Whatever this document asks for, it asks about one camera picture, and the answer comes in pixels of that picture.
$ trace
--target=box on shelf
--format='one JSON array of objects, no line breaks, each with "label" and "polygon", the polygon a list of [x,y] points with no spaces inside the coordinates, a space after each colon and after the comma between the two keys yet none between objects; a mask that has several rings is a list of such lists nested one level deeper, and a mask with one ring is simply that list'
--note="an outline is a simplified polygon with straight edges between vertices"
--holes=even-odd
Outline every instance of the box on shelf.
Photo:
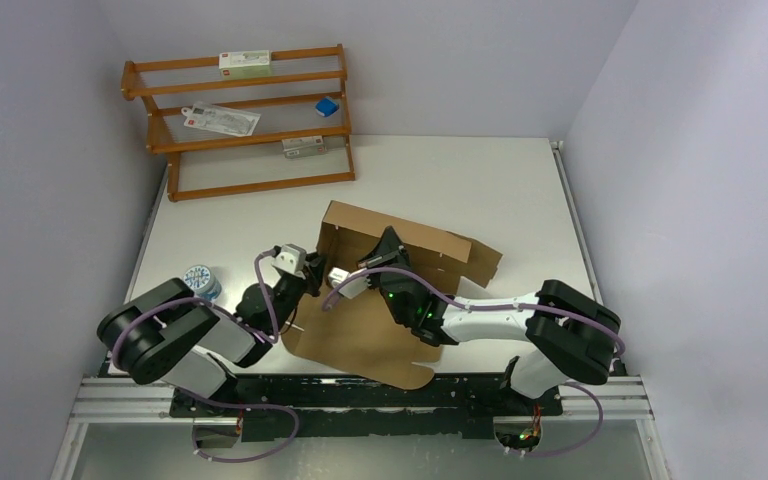
[{"label": "box on shelf", "polygon": [[316,113],[322,117],[330,117],[337,110],[340,109],[340,104],[334,101],[331,97],[325,97],[314,106]]},{"label": "box on shelf", "polygon": [[[316,245],[318,252],[327,255],[326,272],[332,267],[357,270],[357,261],[375,248],[388,226],[405,243],[414,271],[443,292],[457,292],[462,276],[486,287],[502,258],[501,253],[471,238],[332,201]],[[438,361],[442,348],[420,342],[410,330],[396,324],[373,290],[323,312],[322,300],[330,290],[323,285],[319,297],[302,299],[295,321],[299,328],[281,336],[287,351],[405,390],[431,381],[434,370],[416,363]]]},{"label": "box on shelf", "polygon": [[323,155],[328,151],[328,149],[325,148],[325,141],[322,139],[321,135],[288,138],[286,140],[281,140],[281,144],[284,146],[284,157],[290,159],[310,157],[312,155]]},{"label": "box on shelf", "polygon": [[222,133],[234,137],[247,137],[254,132],[259,113],[244,112],[234,108],[218,107],[204,102],[195,102],[181,109],[184,126],[208,132]]},{"label": "box on shelf", "polygon": [[224,52],[219,54],[219,75],[222,80],[266,77],[272,75],[269,50]]}]

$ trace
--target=glass panel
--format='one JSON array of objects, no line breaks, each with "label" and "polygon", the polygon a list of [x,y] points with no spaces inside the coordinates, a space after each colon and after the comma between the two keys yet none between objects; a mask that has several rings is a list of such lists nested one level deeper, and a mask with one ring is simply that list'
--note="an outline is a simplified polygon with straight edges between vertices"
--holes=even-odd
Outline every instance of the glass panel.
[{"label": "glass panel", "polygon": [[[558,448],[586,435],[591,422],[547,421],[542,450]],[[237,444],[215,450],[220,456],[245,456],[274,443]],[[190,427],[183,425],[91,425],[76,479],[425,479],[587,478],[648,479],[633,421],[606,422],[589,445],[560,457],[521,459],[505,455],[491,440],[461,440],[455,435],[302,438],[285,451],[248,464],[209,463],[192,455]]]}]

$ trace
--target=cardboard box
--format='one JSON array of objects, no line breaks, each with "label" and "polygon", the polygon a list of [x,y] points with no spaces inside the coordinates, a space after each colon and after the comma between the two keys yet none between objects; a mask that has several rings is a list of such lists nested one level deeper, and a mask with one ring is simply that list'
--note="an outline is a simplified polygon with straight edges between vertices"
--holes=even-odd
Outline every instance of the cardboard box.
[{"label": "cardboard box", "polygon": [[272,56],[269,50],[220,53],[219,75],[222,80],[268,77],[272,75]]},{"label": "cardboard box", "polygon": [[287,138],[281,140],[284,147],[284,157],[289,159],[310,157],[312,155],[324,155],[328,149],[322,135],[311,137]]},{"label": "cardboard box", "polygon": [[[496,274],[502,254],[477,240],[337,201],[322,219],[316,246],[328,255],[326,272],[334,266],[356,270],[357,261],[390,225],[405,243],[414,271],[443,292],[456,293],[461,276],[486,287]],[[299,304],[299,328],[282,336],[290,353],[406,390],[431,381],[434,371],[415,363],[438,361],[441,348],[420,342],[396,324],[374,290],[323,312],[322,300],[330,290],[323,285],[320,297],[305,296]]]}]

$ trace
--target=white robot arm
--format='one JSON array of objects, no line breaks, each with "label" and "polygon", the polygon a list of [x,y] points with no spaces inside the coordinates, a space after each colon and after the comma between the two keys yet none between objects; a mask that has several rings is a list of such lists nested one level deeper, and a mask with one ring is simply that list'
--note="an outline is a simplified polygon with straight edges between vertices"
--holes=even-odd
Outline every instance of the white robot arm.
[{"label": "white robot arm", "polygon": [[445,295],[411,270],[407,248],[389,227],[375,249],[349,274],[333,269],[334,290],[325,299],[353,298],[377,289],[396,323],[430,345],[457,345],[476,339],[511,339],[537,349],[511,360],[506,383],[536,399],[546,390],[573,379],[591,385],[607,382],[614,347],[624,346],[620,320],[610,310],[558,280],[520,297],[470,300]]}]

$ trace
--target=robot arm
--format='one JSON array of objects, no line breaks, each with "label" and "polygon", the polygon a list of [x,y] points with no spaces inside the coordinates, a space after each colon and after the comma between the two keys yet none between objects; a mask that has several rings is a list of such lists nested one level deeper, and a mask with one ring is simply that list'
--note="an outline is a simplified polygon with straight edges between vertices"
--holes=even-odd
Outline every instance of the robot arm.
[{"label": "robot arm", "polygon": [[[341,295],[349,298],[368,288],[377,289],[396,323],[429,345],[457,345],[476,339],[533,343],[535,351],[511,360],[503,388],[510,387],[533,399],[570,378],[591,385],[607,382],[614,352],[611,337],[576,321],[562,324],[562,315],[518,308],[524,304],[549,307],[587,317],[610,332],[619,332],[616,314],[561,281],[547,280],[540,291],[509,299],[447,296],[444,300],[401,273],[412,271],[410,257],[392,227],[384,231],[378,245],[358,266],[376,273],[348,280],[348,272],[333,270],[328,278],[339,287]],[[379,267],[389,268],[372,270]]]},{"label": "robot arm", "polygon": [[[305,294],[319,295],[325,259],[294,245],[276,247],[274,252],[272,264],[281,278],[274,287],[267,287],[267,293],[280,329]],[[138,317],[168,302],[179,302],[133,328],[114,365],[140,385],[163,381],[206,398],[236,402],[236,379],[215,355],[248,367],[272,348],[250,333],[252,329],[276,333],[260,286],[255,283],[246,289],[230,319],[220,319],[207,302],[193,295],[183,281],[170,279],[107,315],[98,326],[98,338],[112,351]]]}]

